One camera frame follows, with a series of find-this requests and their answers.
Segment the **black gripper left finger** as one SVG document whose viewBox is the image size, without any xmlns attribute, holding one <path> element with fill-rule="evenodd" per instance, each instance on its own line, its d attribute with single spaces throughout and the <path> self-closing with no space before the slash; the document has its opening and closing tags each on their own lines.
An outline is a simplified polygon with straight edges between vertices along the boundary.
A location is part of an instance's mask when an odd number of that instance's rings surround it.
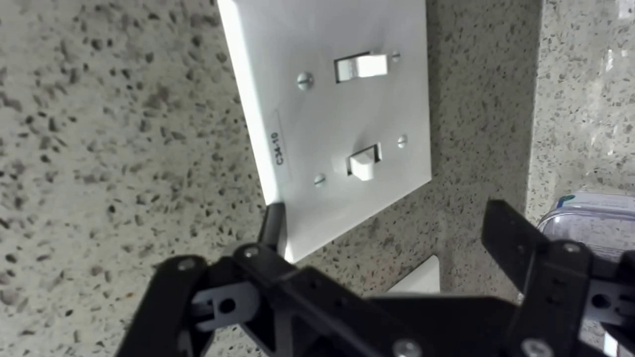
<svg viewBox="0 0 635 357">
<path fill-rule="evenodd" d="M 286 203 L 266 207 L 258 237 L 219 261 L 175 255 L 153 273 L 117 357 L 205 357 L 223 326 L 240 324 L 268 357 L 312 357 L 312 330 L 280 297 L 294 271 L 278 253 Z"/>
</svg>

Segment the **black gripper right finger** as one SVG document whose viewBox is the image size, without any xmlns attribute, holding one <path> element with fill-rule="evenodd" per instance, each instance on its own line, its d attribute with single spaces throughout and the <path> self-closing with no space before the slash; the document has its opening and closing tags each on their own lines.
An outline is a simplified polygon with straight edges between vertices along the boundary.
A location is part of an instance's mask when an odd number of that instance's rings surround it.
<svg viewBox="0 0 635 357">
<path fill-rule="evenodd" d="M 635 350 L 631 249 L 610 259 L 584 241 L 550 239 L 506 199 L 487 201 L 483 245 L 524 295 L 504 336 L 504 357 L 604 357 L 580 338 L 586 318 Z"/>
</svg>

